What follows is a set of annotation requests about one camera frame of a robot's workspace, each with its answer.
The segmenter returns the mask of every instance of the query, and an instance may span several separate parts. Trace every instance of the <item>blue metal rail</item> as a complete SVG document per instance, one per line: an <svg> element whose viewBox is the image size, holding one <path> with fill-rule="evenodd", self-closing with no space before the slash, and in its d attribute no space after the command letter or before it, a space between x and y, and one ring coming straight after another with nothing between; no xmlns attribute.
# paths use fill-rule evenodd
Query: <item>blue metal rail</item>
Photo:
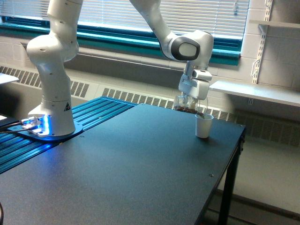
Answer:
<svg viewBox="0 0 300 225"><path fill-rule="evenodd" d="M136 104L99 97L72 109L74 121L83 125L83 131L134 107ZM0 135L0 174L41 154L58 143L44 143L15 134Z"/></svg>

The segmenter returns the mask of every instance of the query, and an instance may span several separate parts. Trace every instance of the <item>cable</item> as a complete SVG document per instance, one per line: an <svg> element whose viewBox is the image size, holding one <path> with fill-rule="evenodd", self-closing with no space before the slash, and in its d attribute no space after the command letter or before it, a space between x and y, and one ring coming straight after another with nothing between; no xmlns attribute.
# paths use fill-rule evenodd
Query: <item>cable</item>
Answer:
<svg viewBox="0 0 300 225"><path fill-rule="evenodd" d="M28 129L23 129L23 130L1 131L0 134L12 134L12 133L22 132L22 131L26 131L26 130L34 130L34 129L37 129L37 126L31 127Z"/></svg>
<svg viewBox="0 0 300 225"><path fill-rule="evenodd" d="M14 127L14 126L17 126L17 125L21 125L21 124L22 124L21 122L7 124L5 126L0 127L0 130L4 130L4 129L10 128L10 127Z"/></svg>

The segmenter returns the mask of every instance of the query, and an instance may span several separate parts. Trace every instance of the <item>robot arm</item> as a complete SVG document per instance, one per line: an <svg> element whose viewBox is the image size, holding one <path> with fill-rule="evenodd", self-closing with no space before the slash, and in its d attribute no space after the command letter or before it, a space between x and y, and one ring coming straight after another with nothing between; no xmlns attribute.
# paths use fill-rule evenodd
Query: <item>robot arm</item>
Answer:
<svg viewBox="0 0 300 225"><path fill-rule="evenodd" d="M64 136L75 131L71 110L70 78L64 62L78 53L77 23L83 0L50 0L48 17L51 31L28 43L27 54L39 71L42 83L42 102L29 113L41 118L32 130L40 137Z"/></svg>
<svg viewBox="0 0 300 225"><path fill-rule="evenodd" d="M213 48L213 36L204 31L177 36L167 26L160 12L160 0L130 0L143 16L159 40L166 57L172 60L187 61L181 77L179 90L193 98L204 100L207 97L209 82L212 79L207 70Z"/></svg>

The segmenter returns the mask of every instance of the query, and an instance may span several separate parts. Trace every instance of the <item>shelf bracket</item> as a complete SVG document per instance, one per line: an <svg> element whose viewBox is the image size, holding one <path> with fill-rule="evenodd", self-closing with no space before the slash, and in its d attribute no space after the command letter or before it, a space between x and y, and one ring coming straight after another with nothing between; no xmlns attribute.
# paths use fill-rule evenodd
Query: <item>shelf bracket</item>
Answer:
<svg viewBox="0 0 300 225"><path fill-rule="evenodd" d="M268 28L269 28L268 25L259 24L258 27L263 35L267 35Z"/></svg>
<svg viewBox="0 0 300 225"><path fill-rule="evenodd" d="M264 21L267 21L267 22L270 21L272 4L273 4L273 0L265 0L266 14L265 14ZM261 41L259 44L257 58L254 61L253 65L252 65L252 70L251 70L253 84L257 84L257 82L258 82L258 76L259 76L261 62L262 62L262 58L263 58L263 50L264 50L264 45L265 45L269 26L259 24L258 27L259 27L259 30L262 32L262 36L261 36Z"/></svg>

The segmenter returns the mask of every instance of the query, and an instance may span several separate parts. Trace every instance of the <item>warning label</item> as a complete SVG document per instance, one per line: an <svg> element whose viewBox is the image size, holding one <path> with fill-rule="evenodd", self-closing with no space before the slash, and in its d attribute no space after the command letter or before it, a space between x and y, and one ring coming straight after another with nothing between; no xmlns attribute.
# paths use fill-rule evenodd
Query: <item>warning label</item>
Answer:
<svg viewBox="0 0 300 225"><path fill-rule="evenodd" d="M70 110L70 109L71 109L71 107L70 107L69 102L68 102L67 105L66 105L66 107L65 107L65 110L64 110L64 111L68 111L68 110Z"/></svg>

